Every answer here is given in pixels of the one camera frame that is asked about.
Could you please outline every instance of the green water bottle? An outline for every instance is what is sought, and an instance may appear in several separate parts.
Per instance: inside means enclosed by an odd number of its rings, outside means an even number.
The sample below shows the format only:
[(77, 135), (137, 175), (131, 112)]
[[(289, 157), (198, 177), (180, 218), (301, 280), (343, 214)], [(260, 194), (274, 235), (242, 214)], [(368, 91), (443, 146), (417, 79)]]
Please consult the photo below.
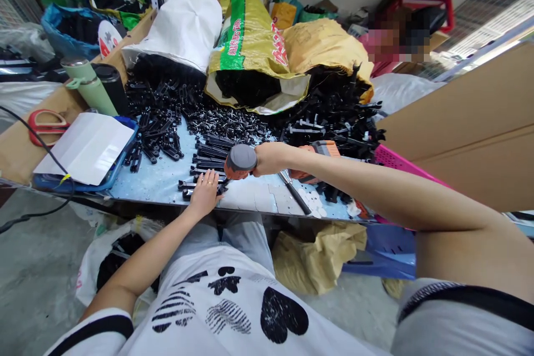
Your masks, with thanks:
[(95, 108), (100, 114), (112, 117), (118, 115), (106, 89), (88, 60), (82, 57), (65, 57), (61, 60), (61, 66), (72, 78), (72, 81), (65, 85), (67, 89), (78, 89), (89, 107)]

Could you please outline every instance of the cordless drill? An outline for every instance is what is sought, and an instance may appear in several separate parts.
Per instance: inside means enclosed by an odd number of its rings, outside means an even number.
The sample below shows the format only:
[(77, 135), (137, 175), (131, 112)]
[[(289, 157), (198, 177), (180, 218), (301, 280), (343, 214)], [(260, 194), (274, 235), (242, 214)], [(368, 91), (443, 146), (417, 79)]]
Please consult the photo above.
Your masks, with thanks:
[(246, 144), (235, 145), (230, 149), (224, 162), (226, 174), (224, 185), (231, 180), (246, 178), (256, 168), (256, 164), (258, 164), (258, 158), (252, 147)]
[[(334, 141), (315, 141), (310, 145), (300, 146), (301, 149), (305, 149), (314, 153), (322, 154), (330, 157), (341, 157), (339, 150)], [(292, 179), (299, 180), (302, 184), (318, 184), (320, 179), (308, 174), (304, 171), (290, 170), (290, 176)]]

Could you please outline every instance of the blue tray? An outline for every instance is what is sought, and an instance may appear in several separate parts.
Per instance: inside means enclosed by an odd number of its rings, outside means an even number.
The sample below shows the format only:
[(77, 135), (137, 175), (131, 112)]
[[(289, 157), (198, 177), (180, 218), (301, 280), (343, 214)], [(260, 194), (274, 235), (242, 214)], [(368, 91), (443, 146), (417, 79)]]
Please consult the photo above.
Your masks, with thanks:
[[(117, 180), (117, 175), (122, 169), (122, 164), (124, 163), (124, 159), (126, 158), (130, 144), (134, 141), (137, 135), (139, 125), (137, 124), (137, 121), (131, 120), (128, 117), (116, 116), (114, 118), (121, 124), (133, 129), (134, 133), (132, 134), (132, 137), (122, 150), (121, 154), (117, 157), (117, 160), (115, 160), (115, 163), (113, 163), (113, 166), (110, 168), (100, 185), (84, 185), (80, 184), (79, 182), (74, 182), (75, 192), (105, 191), (111, 189)], [(38, 189), (45, 189), (56, 193), (71, 193), (73, 181), (65, 181), (60, 186), (60, 181), (62, 178), (63, 177), (61, 175), (56, 174), (33, 174), (33, 185)]]

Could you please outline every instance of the red scissors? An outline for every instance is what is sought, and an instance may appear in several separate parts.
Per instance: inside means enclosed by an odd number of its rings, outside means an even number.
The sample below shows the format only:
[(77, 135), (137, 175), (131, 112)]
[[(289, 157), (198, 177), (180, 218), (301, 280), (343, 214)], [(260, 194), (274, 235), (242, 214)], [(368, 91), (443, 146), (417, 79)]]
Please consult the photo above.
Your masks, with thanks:
[[(59, 122), (39, 122), (37, 121), (38, 117), (42, 114), (51, 114), (55, 118), (59, 120)], [(52, 110), (45, 110), (44, 108), (41, 110), (35, 110), (33, 113), (29, 115), (28, 118), (28, 124), (33, 128), (33, 130), (42, 138), (43, 135), (63, 135), (67, 128), (70, 127), (70, 124), (63, 118), (62, 115), (59, 115), (55, 111)], [(39, 139), (33, 134), (32, 131), (29, 132), (29, 139), (32, 141), (32, 143), (36, 146), (43, 146), (41, 142), (39, 142)], [(47, 146), (53, 146), (56, 144), (56, 142), (59, 139), (56, 139), (53, 142), (45, 144)]]

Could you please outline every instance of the black sleeve trim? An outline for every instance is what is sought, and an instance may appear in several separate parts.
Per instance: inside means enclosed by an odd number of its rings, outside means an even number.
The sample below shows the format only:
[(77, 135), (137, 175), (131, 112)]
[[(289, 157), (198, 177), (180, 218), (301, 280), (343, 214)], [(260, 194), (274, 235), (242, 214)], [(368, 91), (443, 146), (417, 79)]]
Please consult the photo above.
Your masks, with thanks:
[(105, 332), (117, 332), (128, 339), (134, 332), (134, 325), (132, 324), (132, 320), (121, 315), (101, 318), (87, 324), (85, 327), (80, 328), (78, 331), (65, 338), (63, 342), (50, 352), (49, 356), (61, 356), (80, 342)]
[(398, 323), (412, 314), (427, 300), (450, 300), (467, 304), (498, 315), (534, 331), (534, 305), (515, 296), (484, 286), (462, 285), (443, 288), (409, 302), (399, 315)]

